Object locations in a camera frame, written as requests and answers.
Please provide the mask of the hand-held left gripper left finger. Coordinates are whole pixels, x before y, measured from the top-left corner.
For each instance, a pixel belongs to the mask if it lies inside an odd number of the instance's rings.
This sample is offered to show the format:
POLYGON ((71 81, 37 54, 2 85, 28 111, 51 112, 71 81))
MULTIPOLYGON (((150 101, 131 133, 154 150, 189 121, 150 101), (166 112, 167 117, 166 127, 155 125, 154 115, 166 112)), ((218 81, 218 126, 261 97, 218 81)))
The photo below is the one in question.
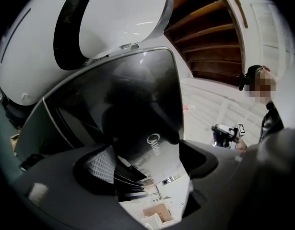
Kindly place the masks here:
POLYGON ((94 147, 74 164, 76 181, 95 195, 114 196, 114 173, 117 165, 112 146, 94 147))

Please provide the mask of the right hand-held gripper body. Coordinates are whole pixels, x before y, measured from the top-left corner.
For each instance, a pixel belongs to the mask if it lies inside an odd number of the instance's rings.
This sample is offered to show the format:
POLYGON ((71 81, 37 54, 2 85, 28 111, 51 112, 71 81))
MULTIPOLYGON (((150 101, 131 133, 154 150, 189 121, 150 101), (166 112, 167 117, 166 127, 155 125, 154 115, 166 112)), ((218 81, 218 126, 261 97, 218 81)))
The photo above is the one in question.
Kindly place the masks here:
POLYGON ((245 135, 243 124, 238 123, 236 127, 229 127, 222 124, 212 126, 213 146, 236 149, 239 140, 245 135))

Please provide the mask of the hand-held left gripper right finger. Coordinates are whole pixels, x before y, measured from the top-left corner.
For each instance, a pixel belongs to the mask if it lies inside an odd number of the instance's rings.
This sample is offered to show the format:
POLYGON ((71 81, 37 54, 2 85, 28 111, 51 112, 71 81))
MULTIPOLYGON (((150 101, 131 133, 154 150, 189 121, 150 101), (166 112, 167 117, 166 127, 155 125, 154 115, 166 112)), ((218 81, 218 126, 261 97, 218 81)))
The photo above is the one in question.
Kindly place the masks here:
POLYGON ((190 178, 189 195, 182 215, 185 218, 208 201, 194 184, 194 180, 202 179, 213 172, 218 166, 218 159, 210 152, 185 140, 179 141, 179 159, 190 178))

